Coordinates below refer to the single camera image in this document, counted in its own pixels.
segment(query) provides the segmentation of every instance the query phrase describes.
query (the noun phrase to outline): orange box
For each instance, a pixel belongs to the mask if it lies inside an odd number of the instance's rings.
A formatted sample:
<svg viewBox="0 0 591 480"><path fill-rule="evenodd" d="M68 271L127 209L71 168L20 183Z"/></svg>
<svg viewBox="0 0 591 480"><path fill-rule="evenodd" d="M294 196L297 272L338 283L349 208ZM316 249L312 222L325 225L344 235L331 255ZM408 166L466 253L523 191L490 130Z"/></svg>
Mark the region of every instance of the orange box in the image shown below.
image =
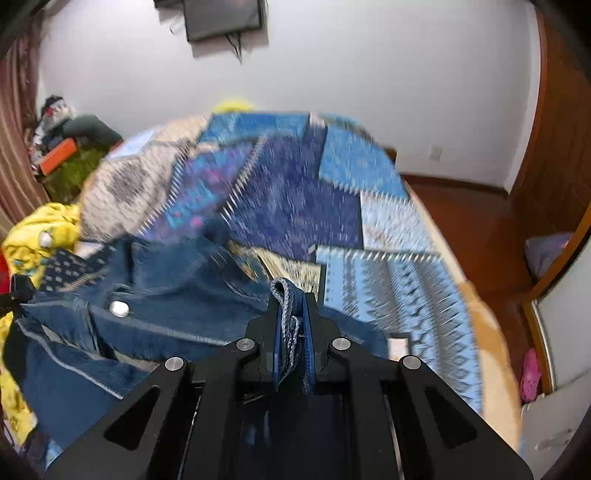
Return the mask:
<svg viewBox="0 0 591 480"><path fill-rule="evenodd" d="M56 148L43 157L39 165L41 172L44 175L49 175L74 153L76 153L77 150L78 147L76 146L76 142L74 142L71 138L66 138Z"/></svg>

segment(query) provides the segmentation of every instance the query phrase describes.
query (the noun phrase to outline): metal screw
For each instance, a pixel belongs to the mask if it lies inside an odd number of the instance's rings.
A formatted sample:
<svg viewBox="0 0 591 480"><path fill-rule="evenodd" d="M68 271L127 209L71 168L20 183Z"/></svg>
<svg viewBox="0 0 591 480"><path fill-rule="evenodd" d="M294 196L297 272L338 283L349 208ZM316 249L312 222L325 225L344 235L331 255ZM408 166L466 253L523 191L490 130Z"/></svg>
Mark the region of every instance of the metal screw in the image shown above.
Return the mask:
<svg viewBox="0 0 591 480"><path fill-rule="evenodd" d="M404 360L402 360L402 364L410 370L416 370L421 366L421 360L416 356L405 356Z"/></svg>
<svg viewBox="0 0 591 480"><path fill-rule="evenodd" d="M337 350L347 350L351 346L351 342L349 342L346 338L335 338L333 340L333 347Z"/></svg>
<svg viewBox="0 0 591 480"><path fill-rule="evenodd" d="M166 360L166 363L164 364L164 366L166 367L166 370L170 370L171 372L174 372L175 370L178 370L179 368L181 368L183 366L184 362L183 359L180 358L179 356L173 356L171 358L169 358L168 360Z"/></svg>
<svg viewBox="0 0 591 480"><path fill-rule="evenodd" d="M248 352L255 347L255 341L250 340L250 338L241 338L236 342L236 348L242 350L243 352Z"/></svg>

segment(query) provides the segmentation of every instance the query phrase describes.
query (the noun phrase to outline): electrical outlet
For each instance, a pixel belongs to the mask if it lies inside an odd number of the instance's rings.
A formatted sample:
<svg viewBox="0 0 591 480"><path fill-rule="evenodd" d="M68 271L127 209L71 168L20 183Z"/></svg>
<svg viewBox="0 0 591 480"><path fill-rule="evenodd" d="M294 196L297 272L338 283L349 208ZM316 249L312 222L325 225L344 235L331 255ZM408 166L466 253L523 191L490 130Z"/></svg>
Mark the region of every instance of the electrical outlet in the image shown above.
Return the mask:
<svg viewBox="0 0 591 480"><path fill-rule="evenodd" d="M442 151L443 148L441 147L431 147L431 154L429 155L429 160L440 161Z"/></svg>

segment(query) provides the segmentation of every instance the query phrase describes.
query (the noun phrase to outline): yellow blanket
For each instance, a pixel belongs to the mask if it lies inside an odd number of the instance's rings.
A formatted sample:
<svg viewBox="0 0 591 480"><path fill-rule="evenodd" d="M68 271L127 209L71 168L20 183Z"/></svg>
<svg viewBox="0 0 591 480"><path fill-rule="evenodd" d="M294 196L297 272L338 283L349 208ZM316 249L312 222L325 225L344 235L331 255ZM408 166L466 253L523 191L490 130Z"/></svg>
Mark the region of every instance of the yellow blanket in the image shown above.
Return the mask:
<svg viewBox="0 0 591 480"><path fill-rule="evenodd" d="M16 224L2 244L10 273L29 275L38 287L45 273L45 264L54 250L73 250L80 234L79 216L77 205L48 203ZM22 444L37 420L2 362L11 323L12 313L0 319L0 392L4 414L17 442Z"/></svg>

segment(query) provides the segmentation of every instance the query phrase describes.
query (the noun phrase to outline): striped curtain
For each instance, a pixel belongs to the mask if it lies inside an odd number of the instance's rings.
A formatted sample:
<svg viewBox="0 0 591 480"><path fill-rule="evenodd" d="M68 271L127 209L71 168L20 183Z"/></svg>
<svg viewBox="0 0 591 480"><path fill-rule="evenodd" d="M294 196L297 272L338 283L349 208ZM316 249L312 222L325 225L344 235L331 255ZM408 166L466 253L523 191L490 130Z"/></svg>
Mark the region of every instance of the striped curtain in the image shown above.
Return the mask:
<svg viewBox="0 0 591 480"><path fill-rule="evenodd" d="M0 241L15 223L48 202L27 152L36 123L42 20L37 15L0 60Z"/></svg>

